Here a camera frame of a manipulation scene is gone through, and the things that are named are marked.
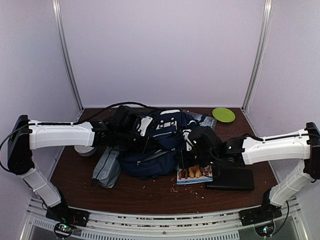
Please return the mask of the navy blue backpack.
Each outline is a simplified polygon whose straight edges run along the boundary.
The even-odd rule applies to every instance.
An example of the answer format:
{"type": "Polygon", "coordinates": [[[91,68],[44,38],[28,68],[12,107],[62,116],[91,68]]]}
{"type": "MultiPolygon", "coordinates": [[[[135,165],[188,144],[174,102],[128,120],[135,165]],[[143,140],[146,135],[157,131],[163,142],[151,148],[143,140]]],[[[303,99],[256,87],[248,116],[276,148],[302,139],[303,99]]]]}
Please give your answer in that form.
{"type": "Polygon", "coordinates": [[[127,175],[143,180],[166,176],[179,168],[179,151],[185,143],[182,131],[200,126],[201,117],[198,114],[195,118],[179,109],[156,111],[146,116],[153,118],[145,133],[150,139],[146,151],[122,150],[118,156],[127,175]]]}

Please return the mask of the grey pencil pouch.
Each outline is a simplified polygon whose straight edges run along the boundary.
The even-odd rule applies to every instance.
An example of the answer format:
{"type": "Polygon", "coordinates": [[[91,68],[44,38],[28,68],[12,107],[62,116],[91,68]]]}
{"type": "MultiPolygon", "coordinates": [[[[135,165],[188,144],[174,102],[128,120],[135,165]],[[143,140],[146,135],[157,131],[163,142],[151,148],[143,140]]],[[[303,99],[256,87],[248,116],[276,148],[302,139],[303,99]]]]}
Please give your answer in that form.
{"type": "Polygon", "coordinates": [[[118,156],[119,151],[117,149],[112,147],[105,149],[93,170],[91,187],[102,187],[106,189],[114,187],[122,170],[118,156]]]}

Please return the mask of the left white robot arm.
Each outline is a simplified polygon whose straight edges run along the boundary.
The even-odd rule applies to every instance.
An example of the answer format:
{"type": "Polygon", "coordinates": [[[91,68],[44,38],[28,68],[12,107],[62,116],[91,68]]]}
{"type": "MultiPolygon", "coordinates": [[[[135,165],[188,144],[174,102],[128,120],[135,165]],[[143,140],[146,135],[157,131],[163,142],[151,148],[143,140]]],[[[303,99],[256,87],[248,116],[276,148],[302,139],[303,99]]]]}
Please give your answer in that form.
{"type": "Polygon", "coordinates": [[[72,218],[63,194],[43,175],[33,162],[32,151],[46,147],[76,146],[79,152],[98,147],[125,146],[142,148],[151,116],[140,116],[131,107],[120,105],[106,120],[87,118],[78,122],[41,122],[21,115],[12,132],[2,141],[7,143],[6,172],[22,178],[61,222],[72,218]]]}

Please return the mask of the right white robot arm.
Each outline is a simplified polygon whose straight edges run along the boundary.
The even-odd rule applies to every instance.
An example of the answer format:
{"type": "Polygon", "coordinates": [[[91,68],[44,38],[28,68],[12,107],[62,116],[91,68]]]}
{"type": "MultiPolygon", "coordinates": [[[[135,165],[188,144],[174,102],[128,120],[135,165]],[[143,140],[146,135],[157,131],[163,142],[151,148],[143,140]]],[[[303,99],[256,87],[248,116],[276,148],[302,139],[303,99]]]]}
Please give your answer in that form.
{"type": "Polygon", "coordinates": [[[208,126],[197,126],[183,133],[186,146],[178,155],[182,169],[210,166],[215,175],[260,162],[298,159],[298,165],[287,177],[264,193],[256,210],[259,220],[268,220],[285,201],[311,181],[320,178],[320,130],[313,122],[295,132],[257,137],[243,135],[222,141],[208,126]]]}

